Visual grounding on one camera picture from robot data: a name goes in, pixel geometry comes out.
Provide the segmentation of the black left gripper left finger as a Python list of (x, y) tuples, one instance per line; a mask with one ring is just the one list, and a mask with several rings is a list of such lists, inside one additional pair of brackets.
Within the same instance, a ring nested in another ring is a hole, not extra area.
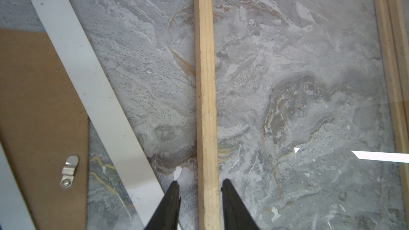
[(180, 204), (180, 186), (177, 181), (173, 181), (145, 230), (177, 230)]

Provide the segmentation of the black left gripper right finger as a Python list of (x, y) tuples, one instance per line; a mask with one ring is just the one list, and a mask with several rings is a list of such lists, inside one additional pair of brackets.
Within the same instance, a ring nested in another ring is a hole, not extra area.
[(223, 180), (223, 215), (226, 230), (259, 230), (232, 182)]

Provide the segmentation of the white photo mat board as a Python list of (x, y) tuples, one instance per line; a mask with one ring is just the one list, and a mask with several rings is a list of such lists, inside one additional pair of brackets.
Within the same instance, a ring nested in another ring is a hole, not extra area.
[(134, 78), (116, 71), (130, 64), (139, 39), (131, 30), (140, 22), (130, 5), (118, 0), (1, 0), (1, 27), (45, 31), (63, 58), (75, 90), (90, 118), (87, 228), (142, 230), (149, 218), (135, 202), (138, 191), (159, 182), (142, 157), (142, 142), (132, 125), (126, 98)]

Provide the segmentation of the light wooden picture frame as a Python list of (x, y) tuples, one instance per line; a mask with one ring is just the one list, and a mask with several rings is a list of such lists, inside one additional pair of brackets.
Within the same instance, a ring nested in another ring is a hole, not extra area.
[[(374, 0), (396, 147), (409, 151), (409, 43), (401, 0)], [(194, 0), (199, 227), (219, 230), (213, 0)]]

